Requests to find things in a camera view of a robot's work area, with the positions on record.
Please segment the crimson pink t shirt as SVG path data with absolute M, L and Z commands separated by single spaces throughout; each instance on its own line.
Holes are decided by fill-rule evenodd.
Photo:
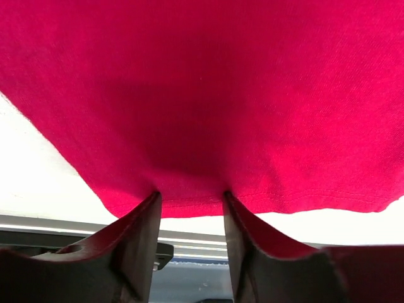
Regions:
M 402 1 L 2 1 L 1 92 L 118 217 L 403 195 Z

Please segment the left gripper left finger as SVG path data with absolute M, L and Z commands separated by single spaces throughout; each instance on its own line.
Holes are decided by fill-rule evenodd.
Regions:
M 1 250 L 1 302 L 148 302 L 162 213 L 153 193 L 58 252 Z

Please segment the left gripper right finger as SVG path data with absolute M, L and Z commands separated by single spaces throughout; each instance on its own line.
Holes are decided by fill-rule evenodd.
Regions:
M 235 302 L 403 302 L 403 246 L 315 248 L 223 195 Z

